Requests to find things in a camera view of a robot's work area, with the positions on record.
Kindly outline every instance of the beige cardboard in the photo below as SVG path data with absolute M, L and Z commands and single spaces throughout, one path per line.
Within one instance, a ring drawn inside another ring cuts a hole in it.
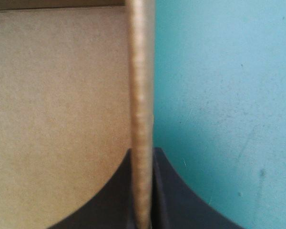
M 0 12 L 0 229 L 88 201 L 130 146 L 124 7 Z

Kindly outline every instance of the turquoise wall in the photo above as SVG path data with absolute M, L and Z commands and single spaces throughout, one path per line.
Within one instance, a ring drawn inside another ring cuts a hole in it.
M 247 229 L 286 229 L 286 0 L 156 0 L 154 144 Z

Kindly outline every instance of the black curved base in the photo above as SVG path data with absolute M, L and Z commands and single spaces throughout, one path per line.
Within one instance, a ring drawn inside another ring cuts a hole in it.
M 49 229 L 136 229 L 130 150 L 108 183 L 84 206 Z M 241 229 L 203 202 L 178 176 L 164 152 L 153 153 L 153 229 Z

